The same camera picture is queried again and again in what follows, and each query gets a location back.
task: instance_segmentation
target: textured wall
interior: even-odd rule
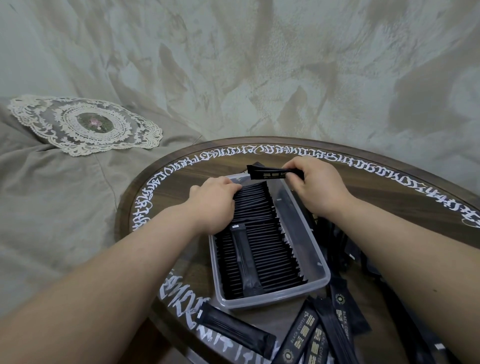
[[[341,143],[480,192],[478,0],[10,0],[0,20],[0,96]]]

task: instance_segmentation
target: person's left hand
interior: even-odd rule
[[[185,206],[194,216],[199,233],[213,235],[222,231],[233,219],[233,195],[241,188],[230,178],[209,178],[202,186],[192,186]]]

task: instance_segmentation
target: round wooden table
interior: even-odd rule
[[[473,193],[405,163],[363,150],[307,139],[244,137],[193,145],[147,167],[131,183],[117,212],[119,240],[164,208],[184,202],[190,186],[209,177],[246,170],[254,162],[281,167],[296,155],[332,163],[350,192],[406,220],[480,246],[480,199]],[[353,266],[345,275],[349,289],[372,327],[356,337],[366,363],[408,363],[382,294]],[[195,239],[176,262],[152,305],[150,319],[194,363],[264,363],[230,339],[195,324],[200,305],[215,300],[208,238]],[[303,298],[247,311],[240,319],[273,333],[281,342]]]

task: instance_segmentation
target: clear plastic box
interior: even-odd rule
[[[261,182],[256,180],[252,181],[248,173],[234,174],[228,177],[233,182],[240,183],[243,186]],[[216,298],[223,307],[229,310],[263,306],[301,296],[325,287],[330,281],[330,269],[287,184],[283,179],[278,179],[267,180],[267,185],[276,208],[276,213],[280,219],[280,224],[285,233],[285,238],[297,258],[300,273],[308,280],[308,283],[258,296],[227,300],[223,296],[222,280],[218,270],[215,237],[210,235],[208,240],[210,243],[210,256],[212,258]]]

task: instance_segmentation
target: person's right arm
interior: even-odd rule
[[[462,362],[478,363],[480,250],[355,198],[329,163],[295,157],[293,167],[305,173],[287,174],[305,206],[341,228]]]

